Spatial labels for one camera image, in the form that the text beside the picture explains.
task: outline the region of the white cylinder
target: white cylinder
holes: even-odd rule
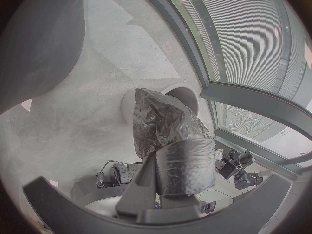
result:
[[[148,88],[162,94],[170,94],[178,98],[185,106],[189,107],[198,116],[199,100],[195,89],[185,83],[175,83],[164,88]],[[121,112],[128,126],[133,131],[133,113],[135,110],[135,88],[130,89],[122,99]]]

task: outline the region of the window pane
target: window pane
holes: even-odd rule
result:
[[[285,158],[312,151],[312,142],[290,127],[250,111],[216,102],[218,126]]]

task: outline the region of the concrete floor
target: concrete floor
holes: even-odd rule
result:
[[[72,72],[56,88],[0,116],[0,175],[16,204],[38,176],[69,195],[81,176],[115,159],[136,162],[120,110],[134,87],[201,85],[177,37],[147,0],[84,0],[85,40]],[[207,102],[200,118],[211,133]]]

